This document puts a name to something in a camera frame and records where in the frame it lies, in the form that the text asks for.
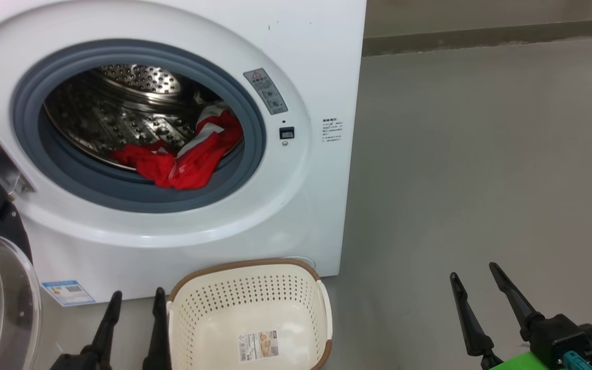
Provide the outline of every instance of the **dark baseboard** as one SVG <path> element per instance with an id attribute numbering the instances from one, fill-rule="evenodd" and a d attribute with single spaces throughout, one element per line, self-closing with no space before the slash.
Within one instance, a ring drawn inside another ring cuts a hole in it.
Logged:
<path id="1" fill-rule="evenodd" d="M 371 57 L 384 56 L 385 54 L 404 54 L 405 52 L 534 44 L 580 38 L 592 38 L 592 21 L 366 38 L 362 45 L 362 56 Z"/>

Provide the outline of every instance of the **washing machine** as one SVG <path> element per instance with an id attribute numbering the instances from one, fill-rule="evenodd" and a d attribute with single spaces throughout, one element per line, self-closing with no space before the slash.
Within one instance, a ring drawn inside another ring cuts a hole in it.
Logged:
<path id="1" fill-rule="evenodd" d="M 338 274 L 364 10 L 0 0 L 0 228 L 28 241 L 43 289 L 62 305 L 150 297 L 265 257 Z M 219 103 L 243 136 L 206 186 L 160 188 L 112 160 L 185 145 Z"/>

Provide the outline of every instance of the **laundry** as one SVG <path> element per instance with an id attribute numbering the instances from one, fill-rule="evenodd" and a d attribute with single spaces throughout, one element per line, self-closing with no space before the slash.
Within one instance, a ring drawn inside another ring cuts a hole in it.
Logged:
<path id="1" fill-rule="evenodd" d="M 207 185 L 221 158 L 240 141 L 244 131 L 225 103 L 205 108 L 195 128 L 195 138 L 177 154 L 163 140 L 148 145 L 125 145 L 110 154 L 120 164 L 161 188 L 199 189 Z"/>

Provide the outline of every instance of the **green panel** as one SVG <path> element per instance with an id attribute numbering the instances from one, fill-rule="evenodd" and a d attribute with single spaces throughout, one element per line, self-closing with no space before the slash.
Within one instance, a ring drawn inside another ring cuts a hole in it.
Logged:
<path id="1" fill-rule="evenodd" d="M 494 370 L 549 370 L 531 352 L 516 356 L 505 363 L 493 367 Z"/>

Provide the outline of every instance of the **white plastic basket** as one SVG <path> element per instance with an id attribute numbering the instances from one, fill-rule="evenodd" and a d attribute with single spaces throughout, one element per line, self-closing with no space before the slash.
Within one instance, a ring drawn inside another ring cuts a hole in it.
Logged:
<path id="1" fill-rule="evenodd" d="M 175 286 L 167 309 L 173 370 L 320 369 L 332 348 L 326 287 L 297 260 L 195 272 Z"/>

